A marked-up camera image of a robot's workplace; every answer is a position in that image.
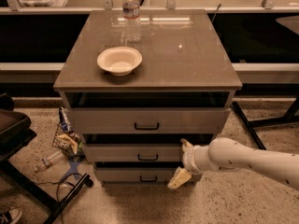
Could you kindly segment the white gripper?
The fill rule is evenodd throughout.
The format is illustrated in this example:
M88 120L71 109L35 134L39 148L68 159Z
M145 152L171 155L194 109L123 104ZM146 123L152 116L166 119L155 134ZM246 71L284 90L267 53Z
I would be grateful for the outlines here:
M184 151L182 158L184 168L177 168L167 184L170 189L178 189L187 183L192 175L200 175L211 170L208 147L194 146L184 138L181 139L181 143Z

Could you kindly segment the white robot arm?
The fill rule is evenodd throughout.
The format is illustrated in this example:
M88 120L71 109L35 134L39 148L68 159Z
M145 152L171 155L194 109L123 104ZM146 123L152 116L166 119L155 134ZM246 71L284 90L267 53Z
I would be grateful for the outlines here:
M246 147L225 137L208 146L193 145L182 139L183 167L177 168L168 187L177 189L194 175L206 171L248 169L287 187L299 189L299 155Z

